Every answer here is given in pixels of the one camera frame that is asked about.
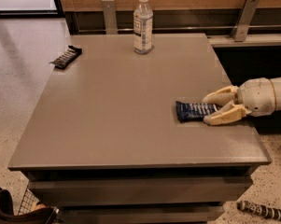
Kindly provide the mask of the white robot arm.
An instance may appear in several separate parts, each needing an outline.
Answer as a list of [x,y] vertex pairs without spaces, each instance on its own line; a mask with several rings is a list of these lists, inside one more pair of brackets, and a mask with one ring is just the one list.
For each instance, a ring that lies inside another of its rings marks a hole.
[[234,123],[247,116],[269,116],[281,110],[281,77],[255,78],[241,86],[228,86],[209,93],[205,104],[220,106],[220,110],[204,117],[212,126]]

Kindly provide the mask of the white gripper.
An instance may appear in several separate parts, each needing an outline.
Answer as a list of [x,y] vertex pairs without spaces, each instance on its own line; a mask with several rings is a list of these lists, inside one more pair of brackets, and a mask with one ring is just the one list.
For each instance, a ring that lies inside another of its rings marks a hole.
[[268,78],[250,79],[237,86],[227,86],[207,94],[205,104],[223,106],[219,111],[204,117],[204,123],[211,126],[234,123],[247,115],[252,117],[268,116],[275,111],[273,83]]

